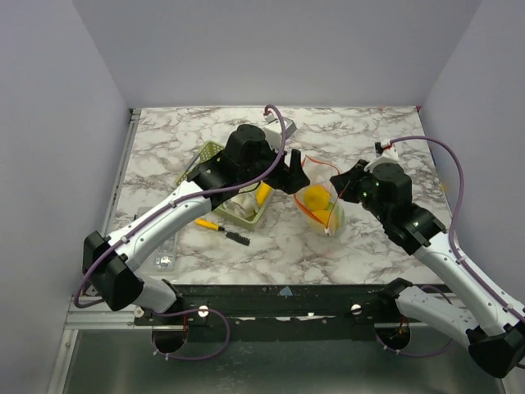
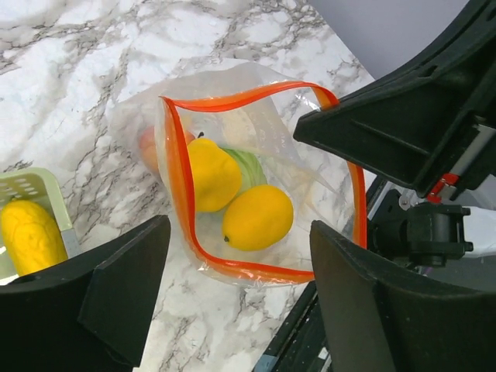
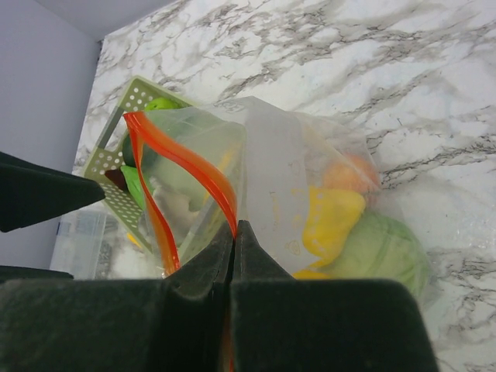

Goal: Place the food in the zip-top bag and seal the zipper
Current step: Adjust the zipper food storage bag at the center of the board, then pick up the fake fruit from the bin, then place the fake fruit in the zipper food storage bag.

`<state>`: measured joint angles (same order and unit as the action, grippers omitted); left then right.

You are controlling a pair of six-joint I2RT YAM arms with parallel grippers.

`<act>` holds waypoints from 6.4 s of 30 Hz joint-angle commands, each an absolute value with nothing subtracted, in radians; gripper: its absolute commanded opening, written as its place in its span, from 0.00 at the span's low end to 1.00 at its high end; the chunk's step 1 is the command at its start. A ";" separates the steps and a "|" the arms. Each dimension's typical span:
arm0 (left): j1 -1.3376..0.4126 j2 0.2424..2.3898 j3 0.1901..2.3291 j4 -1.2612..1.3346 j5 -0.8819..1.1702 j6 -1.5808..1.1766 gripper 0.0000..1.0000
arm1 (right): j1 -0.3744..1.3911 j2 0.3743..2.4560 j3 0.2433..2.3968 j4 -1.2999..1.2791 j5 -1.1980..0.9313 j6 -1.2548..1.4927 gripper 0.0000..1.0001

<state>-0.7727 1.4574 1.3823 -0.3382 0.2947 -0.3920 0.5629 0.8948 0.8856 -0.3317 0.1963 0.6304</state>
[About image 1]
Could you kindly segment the yellow pear toy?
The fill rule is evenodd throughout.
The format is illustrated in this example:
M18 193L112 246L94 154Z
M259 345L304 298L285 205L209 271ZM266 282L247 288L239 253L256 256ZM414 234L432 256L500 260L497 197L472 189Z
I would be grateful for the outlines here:
M304 206L309 211L326 210L331 193L321 185L310 186L304 192Z

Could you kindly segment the clear zip top bag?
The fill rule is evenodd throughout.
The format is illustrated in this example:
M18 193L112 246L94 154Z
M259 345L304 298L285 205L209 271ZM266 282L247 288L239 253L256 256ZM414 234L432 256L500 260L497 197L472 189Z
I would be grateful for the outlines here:
M314 232L335 236L345 224L345 211L331 184L331 178L340 175L340 169L312 156L305 156L301 165L309 185L293 195L294 203Z

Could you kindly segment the yellow orange round fruit toy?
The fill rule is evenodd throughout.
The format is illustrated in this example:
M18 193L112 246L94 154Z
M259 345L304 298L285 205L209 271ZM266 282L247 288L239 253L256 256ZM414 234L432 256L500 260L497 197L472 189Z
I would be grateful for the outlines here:
M340 221L333 211L322 209L313 211L310 225L314 231L332 236L339 230Z

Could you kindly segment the green cabbage toy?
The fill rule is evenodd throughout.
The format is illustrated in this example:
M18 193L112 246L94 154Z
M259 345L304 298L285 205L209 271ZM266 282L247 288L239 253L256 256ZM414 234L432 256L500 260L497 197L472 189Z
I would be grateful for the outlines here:
M345 211L339 202L330 202L326 207L327 220L329 223L342 223L345 219Z

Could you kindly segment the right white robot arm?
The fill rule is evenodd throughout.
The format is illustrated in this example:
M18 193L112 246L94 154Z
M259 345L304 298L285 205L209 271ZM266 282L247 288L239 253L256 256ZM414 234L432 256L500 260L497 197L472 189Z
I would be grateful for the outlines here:
M406 285L377 302L389 322L415 318L464 346L474 362L504 378L524 357L524 305L497 286L468 256L454 254L450 231L430 211L413 202L412 181L397 163L371 171L358 161L331 178L344 201L361 204L382 225L388 238L429 267L463 302L458 308Z

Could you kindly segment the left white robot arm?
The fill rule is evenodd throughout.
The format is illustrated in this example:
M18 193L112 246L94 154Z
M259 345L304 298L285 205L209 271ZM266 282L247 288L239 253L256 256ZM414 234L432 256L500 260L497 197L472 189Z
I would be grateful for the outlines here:
M89 234L83 246L84 279L113 311L138 305L152 310L162 323L175 323L182 312L175 287L139 277L136 270L179 230L260 181L288 195L309 184L297 149L290 154L274 150L262 129L243 124L156 207L107 236Z

